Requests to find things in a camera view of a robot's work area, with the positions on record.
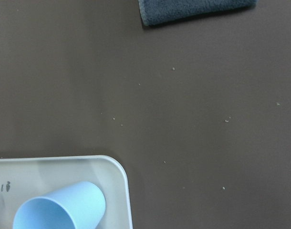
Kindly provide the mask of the blue cup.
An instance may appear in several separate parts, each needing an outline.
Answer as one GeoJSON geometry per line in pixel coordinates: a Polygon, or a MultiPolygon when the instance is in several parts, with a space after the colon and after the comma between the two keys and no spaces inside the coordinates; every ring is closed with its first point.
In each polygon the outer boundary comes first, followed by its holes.
{"type": "Polygon", "coordinates": [[[14,229],[94,229],[103,218],[105,197],[83,181],[34,197],[17,210],[14,229]]]}

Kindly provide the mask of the cream rabbit tray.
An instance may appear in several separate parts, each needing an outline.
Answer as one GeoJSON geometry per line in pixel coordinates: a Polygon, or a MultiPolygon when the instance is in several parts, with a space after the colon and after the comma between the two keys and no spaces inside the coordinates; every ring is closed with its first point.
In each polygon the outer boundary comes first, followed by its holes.
{"type": "Polygon", "coordinates": [[[103,192],[105,214],[99,229],[133,228],[128,180],[109,156],[61,156],[0,159],[0,229],[11,229],[26,200],[59,188],[89,181],[103,192]]]}

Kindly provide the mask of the grey folded cloth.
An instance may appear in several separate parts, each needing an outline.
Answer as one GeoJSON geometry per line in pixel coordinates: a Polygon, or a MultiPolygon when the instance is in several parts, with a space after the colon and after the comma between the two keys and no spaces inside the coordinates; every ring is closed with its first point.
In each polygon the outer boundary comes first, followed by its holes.
{"type": "Polygon", "coordinates": [[[138,2],[145,26],[154,26],[200,14],[252,7],[256,3],[256,0],[140,0],[138,2]]]}

